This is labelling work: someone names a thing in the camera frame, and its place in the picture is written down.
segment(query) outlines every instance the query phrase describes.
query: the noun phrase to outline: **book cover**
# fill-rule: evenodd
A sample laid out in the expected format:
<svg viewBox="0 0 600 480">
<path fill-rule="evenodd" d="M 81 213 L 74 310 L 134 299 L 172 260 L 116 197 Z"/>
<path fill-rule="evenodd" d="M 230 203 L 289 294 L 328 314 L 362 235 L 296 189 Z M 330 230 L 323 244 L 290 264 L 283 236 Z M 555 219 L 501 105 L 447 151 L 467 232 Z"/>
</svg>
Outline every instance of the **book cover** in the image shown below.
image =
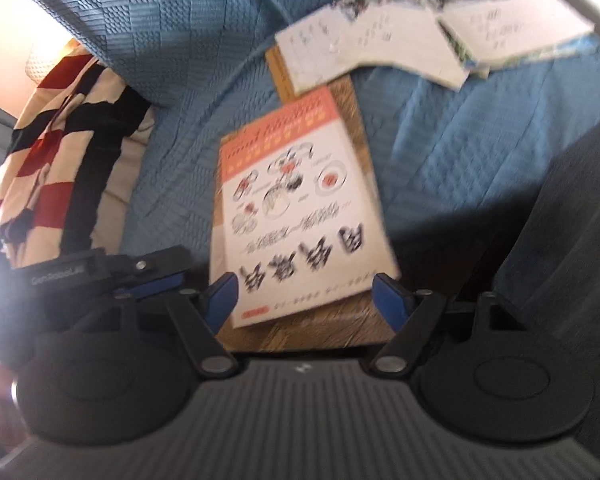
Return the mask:
<svg viewBox="0 0 600 480">
<path fill-rule="evenodd" d="M 248 124 L 220 152 L 234 327 L 352 296 L 397 276 L 377 205 L 327 87 Z"/>
<path fill-rule="evenodd" d="M 297 100 L 299 97 L 293 92 L 285 62 L 276 46 L 267 51 L 266 59 L 282 104 Z M 342 76 L 329 83 L 328 87 L 347 127 L 356 159 L 381 215 L 378 184 L 351 78 L 349 75 Z M 237 134 L 238 131 L 232 132 L 223 137 L 221 142 L 224 144 Z M 211 231 L 210 283 L 222 276 L 226 270 L 222 183 L 218 165 L 214 197 L 214 227 Z M 232 328 L 231 320 L 228 320 L 218 333 L 218 339 L 231 351 L 271 352 L 382 344 L 393 335 L 393 330 L 384 322 L 373 305 L 370 291 L 366 291 L 268 323 Z"/>
</svg>

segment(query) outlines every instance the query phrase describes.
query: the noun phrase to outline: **black stripe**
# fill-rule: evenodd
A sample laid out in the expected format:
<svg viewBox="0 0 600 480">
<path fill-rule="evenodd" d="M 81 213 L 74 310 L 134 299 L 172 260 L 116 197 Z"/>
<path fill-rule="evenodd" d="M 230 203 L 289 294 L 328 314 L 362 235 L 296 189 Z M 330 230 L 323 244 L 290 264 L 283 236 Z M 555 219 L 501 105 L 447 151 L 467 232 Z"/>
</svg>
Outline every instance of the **black stripe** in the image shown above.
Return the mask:
<svg viewBox="0 0 600 480">
<path fill-rule="evenodd" d="M 11 134 L 11 143 L 7 149 L 7 155 L 33 146 L 33 143 L 45 131 L 46 126 L 57 111 L 45 110 L 40 112 L 27 126 L 14 130 Z"/>
<path fill-rule="evenodd" d="M 87 95 L 93 86 L 96 84 L 98 78 L 104 71 L 105 67 L 99 64 L 91 65 L 87 71 L 82 74 L 80 81 L 75 86 L 73 95 L 84 94 Z M 7 150 L 7 155 L 20 150 L 26 150 L 33 146 L 33 143 L 38 140 L 38 137 L 45 131 L 49 121 L 53 119 L 53 116 L 58 110 L 45 110 L 40 112 L 27 126 L 14 130 L 11 134 L 11 144 Z M 82 130 L 92 130 L 93 128 L 80 128 Z M 67 130 L 65 133 L 77 132 L 78 130 Z"/>
<path fill-rule="evenodd" d="M 69 254 L 91 248 L 91 232 L 102 193 L 113 165 L 120 157 L 122 140 L 137 129 L 149 102 L 126 87 L 113 104 L 83 104 L 71 113 L 67 131 L 93 130 L 82 163 L 75 177 L 74 190 L 64 222 L 60 253 Z"/>
<path fill-rule="evenodd" d="M 87 71 L 82 74 L 80 81 L 78 81 L 78 84 L 75 86 L 74 94 L 88 95 L 102 72 L 104 72 L 104 69 L 105 67 L 97 63 L 91 65 Z"/>
</svg>

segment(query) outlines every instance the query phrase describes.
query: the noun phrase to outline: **blue bedspread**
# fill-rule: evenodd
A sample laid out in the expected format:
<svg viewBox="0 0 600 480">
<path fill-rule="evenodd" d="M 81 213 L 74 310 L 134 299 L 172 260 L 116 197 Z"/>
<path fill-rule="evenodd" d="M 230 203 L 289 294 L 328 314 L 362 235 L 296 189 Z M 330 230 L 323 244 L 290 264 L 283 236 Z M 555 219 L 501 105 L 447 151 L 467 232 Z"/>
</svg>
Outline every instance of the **blue bedspread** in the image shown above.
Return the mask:
<svg viewBox="0 0 600 480">
<path fill-rule="evenodd" d="M 204 262 L 219 138 L 280 104 L 264 51 L 330 0 L 36 1 L 158 105 L 122 250 L 184 244 Z M 600 120 L 600 49 L 471 78 L 459 93 L 387 68 L 352 77 L 388 232 L 412 250 L 436 242 L 431 226 L 534 192 Z"/>
</svg>

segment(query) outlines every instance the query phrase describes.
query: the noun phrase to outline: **striped blanket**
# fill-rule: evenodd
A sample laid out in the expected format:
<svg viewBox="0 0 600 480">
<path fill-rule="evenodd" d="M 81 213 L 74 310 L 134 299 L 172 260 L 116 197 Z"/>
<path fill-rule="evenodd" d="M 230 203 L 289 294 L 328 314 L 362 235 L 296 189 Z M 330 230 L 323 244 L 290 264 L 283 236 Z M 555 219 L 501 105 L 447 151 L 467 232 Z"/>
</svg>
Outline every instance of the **striped blanket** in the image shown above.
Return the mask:
<svg viewBox="0 0 600 480">
<path fill-rule="evenodd" d="M 39 84 L 0 167 L 0 242 L 23 267 L 117 253 L 154 126 L 148 101 L 78 46 Z"/>
</svg>

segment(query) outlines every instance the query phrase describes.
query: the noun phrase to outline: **dark fabric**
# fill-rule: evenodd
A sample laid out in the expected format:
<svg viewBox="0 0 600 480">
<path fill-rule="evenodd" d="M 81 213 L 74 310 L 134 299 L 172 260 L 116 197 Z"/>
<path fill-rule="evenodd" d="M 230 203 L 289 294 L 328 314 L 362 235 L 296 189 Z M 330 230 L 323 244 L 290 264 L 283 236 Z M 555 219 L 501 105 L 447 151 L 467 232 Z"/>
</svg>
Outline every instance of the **dark fabric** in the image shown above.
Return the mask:
<svg viewBox="0 0 600 480">
<path fill-rule="evenodd" d="M 122 152 L 122 140 L 139 128 L 149 106 L 149 101 L 127 86 L 115 103 L 86 103 L 67 119 L 66 131 L 93 130 L 93 137 L 75 175 L 60 242 L 61 254 L 91 248 L 98 205 Z"/>
<path fill-rule="evenodd" d="M 578 440 L 600 458 L 600 125 L 552 164 L 495 288 L 589 367 L 596 397 Z"/>
<path fill-rule="evenodd" d="M 14 130 L 11 134 L 11 143 L 7 154 L 19 152 L 20 150 L 28 150 L 33 143 L 38 140 L 38 137 L 45 131 L 49 121 L 53 119 L 58 110 L 45 110 L 40 112 L 27 126 Z"/>
</svg>

